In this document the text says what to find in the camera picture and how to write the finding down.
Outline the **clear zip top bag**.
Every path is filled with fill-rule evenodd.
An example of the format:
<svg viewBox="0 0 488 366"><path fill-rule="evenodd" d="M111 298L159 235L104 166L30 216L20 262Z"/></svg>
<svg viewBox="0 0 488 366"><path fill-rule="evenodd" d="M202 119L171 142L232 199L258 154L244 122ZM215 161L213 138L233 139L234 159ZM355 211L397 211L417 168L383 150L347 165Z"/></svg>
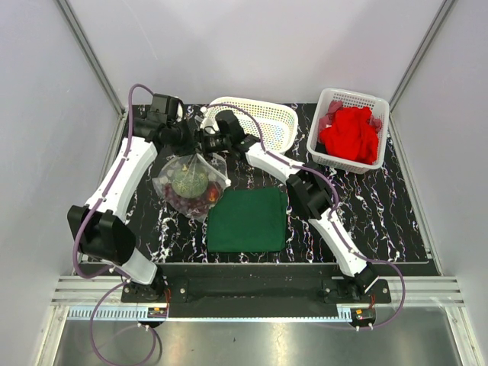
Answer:
<svg viewBox="0 0 488 366"><path fill-rule="evenodd" d="M216 153L176 156L152 179L158 196L188 219L204 221L231 185L227 165Z"/></svg>

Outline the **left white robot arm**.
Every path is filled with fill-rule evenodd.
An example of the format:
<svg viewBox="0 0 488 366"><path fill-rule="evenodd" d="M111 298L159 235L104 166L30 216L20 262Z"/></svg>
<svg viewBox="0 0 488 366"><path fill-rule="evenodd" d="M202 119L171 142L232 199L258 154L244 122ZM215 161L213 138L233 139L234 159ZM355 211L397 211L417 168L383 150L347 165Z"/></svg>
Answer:
<svg viewBox="0 0 488 366"><path fill-rule="evenodd" d="M167 146L178 153L189 151L191 132L183 102L154 94L144 117L128 115L127 137L101 185L84 205L73 205L67 213L77 275L88 277L79 267L83 254L103 262L103 271L113 269L127 284L135 284L145 300L155 302L163 296L164 274L136 247L136 236L125 224L125 216L140 180Z"/></svg>

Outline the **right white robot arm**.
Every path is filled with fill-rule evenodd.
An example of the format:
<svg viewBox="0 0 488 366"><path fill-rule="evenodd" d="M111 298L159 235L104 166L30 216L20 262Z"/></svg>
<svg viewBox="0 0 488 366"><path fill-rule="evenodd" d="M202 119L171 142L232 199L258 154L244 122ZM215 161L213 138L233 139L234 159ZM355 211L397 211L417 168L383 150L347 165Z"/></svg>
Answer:
<svg viewBox="0 0 488 366"><path fill-rule="evenodd" d="M222 109L215 116L217 129L209 133L202 127L195 133L201 151L227 151L286 185L292 210L315 228L335 256L348 281L348 297L359 303L367 300L379 275L373 261L361 253L336 214L339 196L331 181L313 163L298 162L266 148L261 126L249 112L228 103L216 103L202 107L201 115L206 117L213 108Z"/></svg>

